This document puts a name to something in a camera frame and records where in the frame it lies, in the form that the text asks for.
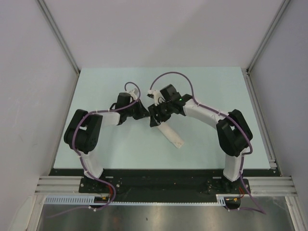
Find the white cloth napkin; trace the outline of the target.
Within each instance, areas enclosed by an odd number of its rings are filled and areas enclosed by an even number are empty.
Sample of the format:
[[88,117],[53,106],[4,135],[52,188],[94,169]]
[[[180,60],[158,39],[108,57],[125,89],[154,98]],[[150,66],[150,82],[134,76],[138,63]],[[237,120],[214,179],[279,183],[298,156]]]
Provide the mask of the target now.
[[180,149],[183,146],[184,140],[168,125],[168,123],[163,122],[157,128],[176,148]]

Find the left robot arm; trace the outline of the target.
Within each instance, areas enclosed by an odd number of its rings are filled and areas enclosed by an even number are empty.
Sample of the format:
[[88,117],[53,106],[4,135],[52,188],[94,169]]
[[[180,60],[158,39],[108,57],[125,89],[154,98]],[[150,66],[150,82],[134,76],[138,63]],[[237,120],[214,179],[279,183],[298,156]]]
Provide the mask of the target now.
[[117,101],[108,110],[75,111],[64,133],[64,142],[77,153],[84,175],[91,178],[89,186],[95,192],[106,188],[106,180],[101,177],[103,167],[92,153],[99,141],[101,128],[122,125],[129,117],[139,120],[149,116],[138,96],[128,92],[119,93]]

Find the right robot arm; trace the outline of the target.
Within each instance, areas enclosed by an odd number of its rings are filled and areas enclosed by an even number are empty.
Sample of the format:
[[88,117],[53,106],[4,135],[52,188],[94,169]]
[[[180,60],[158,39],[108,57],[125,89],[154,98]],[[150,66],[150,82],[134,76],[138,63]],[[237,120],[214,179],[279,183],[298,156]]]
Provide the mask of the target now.
[[217,131],[219,145],[226,154],[222,188],[227,193],[235,192],[243,172],[244,152],[253,138],[243,114],[237,109],[225,114],[202,105],[192,95],[180,95],[171,84],[161,90],[148,90],[147,95],[154,101],[148,107],[150,126],[157,127],[175,147],[180,148],[184,141],[167,124],[173,114],[195,118]]

